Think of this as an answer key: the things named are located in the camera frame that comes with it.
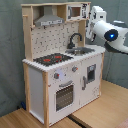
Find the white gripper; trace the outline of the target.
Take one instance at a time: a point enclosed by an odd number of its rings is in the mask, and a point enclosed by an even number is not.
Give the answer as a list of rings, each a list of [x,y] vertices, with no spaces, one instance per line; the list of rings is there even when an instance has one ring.
[[[90,11],[90,18],[88,25],[86,27],[86,37],[91,41],[95,40],[95,34],[93,33],[93,28],[96,22],[106,20],[107,13],[100,6],[93,6]]]

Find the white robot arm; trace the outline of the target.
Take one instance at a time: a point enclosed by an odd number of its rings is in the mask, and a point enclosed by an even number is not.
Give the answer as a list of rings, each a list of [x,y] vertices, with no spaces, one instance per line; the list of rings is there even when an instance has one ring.
[[[124,22],[106,21],[107,13],[99,6],[93,6],[86,31],[86,37],[91,41],[98,36],[105,41],[105,48],[109,52],[128,54],[128,47],[124,45],[128,28]]]

